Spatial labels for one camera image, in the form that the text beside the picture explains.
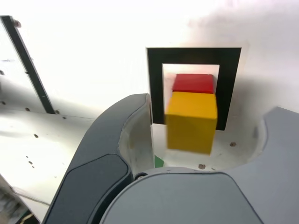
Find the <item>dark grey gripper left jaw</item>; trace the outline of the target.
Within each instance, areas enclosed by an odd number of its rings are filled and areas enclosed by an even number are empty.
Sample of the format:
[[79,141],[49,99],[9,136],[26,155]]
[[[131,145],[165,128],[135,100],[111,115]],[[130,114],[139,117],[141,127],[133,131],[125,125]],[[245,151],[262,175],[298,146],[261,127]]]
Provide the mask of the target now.
[[82,138],[57,189],[45,224],[98,224],[138,173],[154,168],[149,94],[105,110]]

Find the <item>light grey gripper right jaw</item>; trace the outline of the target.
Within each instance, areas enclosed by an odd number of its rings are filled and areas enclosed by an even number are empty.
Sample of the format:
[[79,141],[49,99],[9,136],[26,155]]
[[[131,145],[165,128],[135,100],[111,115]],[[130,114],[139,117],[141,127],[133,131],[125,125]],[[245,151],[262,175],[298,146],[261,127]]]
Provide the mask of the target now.
[[263,118],[266,142],[251,162],[222,172],[169,168],[133,182],[103,224],[296,224],[299,115],[280,107]]

